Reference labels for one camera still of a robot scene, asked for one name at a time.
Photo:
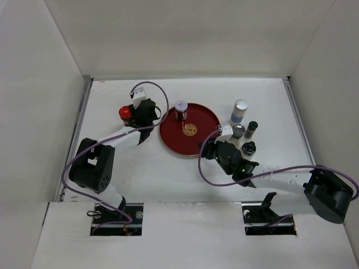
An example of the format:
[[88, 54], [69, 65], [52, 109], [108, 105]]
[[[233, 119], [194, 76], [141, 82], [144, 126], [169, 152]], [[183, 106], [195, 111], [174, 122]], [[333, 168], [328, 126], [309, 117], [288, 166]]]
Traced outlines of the black grinder bottle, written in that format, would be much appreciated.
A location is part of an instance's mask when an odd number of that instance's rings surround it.
[[246, 142], [241, 146], [241, 154], [244, 159], [251, 160], [256, 152], [254, 141]]

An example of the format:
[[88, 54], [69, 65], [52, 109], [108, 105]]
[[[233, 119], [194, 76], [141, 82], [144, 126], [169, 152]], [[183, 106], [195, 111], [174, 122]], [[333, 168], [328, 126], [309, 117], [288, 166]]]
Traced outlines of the clear dome cap bottle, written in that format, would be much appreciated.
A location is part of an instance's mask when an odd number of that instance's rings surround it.
[[235, 124], [232, 126], [233, 134], [228, 139], [228, 143], [231, 143], [235, 146], [235, 148], [239, 149], [241, 138], [246, 132], [246, 128], [241, 124]]

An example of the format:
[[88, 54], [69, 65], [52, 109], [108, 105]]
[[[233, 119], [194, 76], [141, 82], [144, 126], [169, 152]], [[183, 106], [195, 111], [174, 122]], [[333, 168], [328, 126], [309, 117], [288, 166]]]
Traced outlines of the red round tray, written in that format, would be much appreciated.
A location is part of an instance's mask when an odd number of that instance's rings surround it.
[[162, 142], [173, 152], [184, 156], [197, 156], [199, 144], [220, 125], [218, 117], [209, 108], [188, 103], [187, 119], [178, 121], [175, 108], [171, 108], [160, 124]]

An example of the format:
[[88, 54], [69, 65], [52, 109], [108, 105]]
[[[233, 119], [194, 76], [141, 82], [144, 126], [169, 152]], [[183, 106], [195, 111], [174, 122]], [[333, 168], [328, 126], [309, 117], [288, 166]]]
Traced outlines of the dark jar white lid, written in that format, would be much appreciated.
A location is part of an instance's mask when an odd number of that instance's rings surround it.
[[178, 100], [174, 105], [175, 118], [178, 121], [184, 121], [187, 119], [188, 104], [184, 100]]

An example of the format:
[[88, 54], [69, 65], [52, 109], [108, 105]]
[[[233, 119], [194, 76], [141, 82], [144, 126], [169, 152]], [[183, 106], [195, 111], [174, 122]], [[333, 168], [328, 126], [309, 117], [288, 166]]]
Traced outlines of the tall blue label salt bottle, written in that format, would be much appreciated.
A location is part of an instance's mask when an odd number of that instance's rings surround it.
[[231, 125], [241, 124], [248, 108], [248, 103], [243, 99], [236, 100], [229, 122]]

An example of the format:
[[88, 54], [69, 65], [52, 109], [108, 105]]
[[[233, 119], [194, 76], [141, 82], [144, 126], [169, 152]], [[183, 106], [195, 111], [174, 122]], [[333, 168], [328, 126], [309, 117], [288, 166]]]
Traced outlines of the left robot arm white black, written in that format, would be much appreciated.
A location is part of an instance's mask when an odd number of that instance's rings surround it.
[[151, 99], [142, 98], [119, 110], [125, 126], [100, 141], [85, 138], [72, 159], [68, 178], [77, 186], [94, 193], [91, 197], [107, 208], [107, 217], [121, 223], [126, 217], [126, 200], [111, 185], [115, 153], [142, 144], [155, 127], [160, 109]]

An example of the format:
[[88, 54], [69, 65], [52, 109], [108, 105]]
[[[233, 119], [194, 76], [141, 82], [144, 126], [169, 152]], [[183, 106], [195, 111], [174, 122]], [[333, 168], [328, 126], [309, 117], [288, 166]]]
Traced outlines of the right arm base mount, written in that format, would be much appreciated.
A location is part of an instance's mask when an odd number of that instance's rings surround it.
[[270, 209], [275, 192], [268, 193], [261, 202], [242, 204], [242, 216], [247, 236], [297, 235], [292, 215], [279, 216]]

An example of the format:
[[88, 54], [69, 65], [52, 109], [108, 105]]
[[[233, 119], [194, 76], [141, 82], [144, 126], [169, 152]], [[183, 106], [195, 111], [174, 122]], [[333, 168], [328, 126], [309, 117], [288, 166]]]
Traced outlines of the red cap sauce jar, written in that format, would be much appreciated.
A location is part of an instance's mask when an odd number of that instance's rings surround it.
[[122, 119], [124, 125], [129, 125], [132, 121], [132, 112], [128, 105], [121, 107], [118, 111], [119, 117]]

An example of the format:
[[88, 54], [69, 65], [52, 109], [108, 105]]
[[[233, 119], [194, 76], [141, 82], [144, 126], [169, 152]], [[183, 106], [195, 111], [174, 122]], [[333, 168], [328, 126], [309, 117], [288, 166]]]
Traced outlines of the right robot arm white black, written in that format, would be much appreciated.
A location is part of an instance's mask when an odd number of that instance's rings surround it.
[[231, 176], [229, 185], [268, 188], [260, 206], [261, 217], [268, 222], [279, 216], [315, 214], [342, 224], [350, 203], [358, 197], [358, 185], [349, 177], [325, 166], [299, 165], [274, 169], [246, 159], [231, 143], [214, 138], [199, 143], [199, 159], [215, 160]]

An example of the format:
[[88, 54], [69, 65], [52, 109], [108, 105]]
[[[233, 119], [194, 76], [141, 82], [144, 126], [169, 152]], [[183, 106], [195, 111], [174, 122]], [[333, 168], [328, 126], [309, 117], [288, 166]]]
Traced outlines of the small black cap spice bottle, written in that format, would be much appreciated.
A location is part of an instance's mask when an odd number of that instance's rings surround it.
[[245, 139], [252, 139], [254, 132], [258, 128], [258, 123], [256, 121], [250, 121], [245, 134], [243, 135]]

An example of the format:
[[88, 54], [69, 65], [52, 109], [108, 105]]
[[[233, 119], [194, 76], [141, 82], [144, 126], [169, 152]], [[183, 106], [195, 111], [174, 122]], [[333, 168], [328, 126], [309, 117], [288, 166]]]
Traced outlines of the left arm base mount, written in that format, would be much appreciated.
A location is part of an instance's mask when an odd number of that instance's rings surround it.
[[141, 236], [144, 218], [143, 203], [121, 202], [119, 209], [127, 214], [132, 221], [117, 211], [95, 204], [93, 210], [86, 213], [91, 218], [91, 236]]

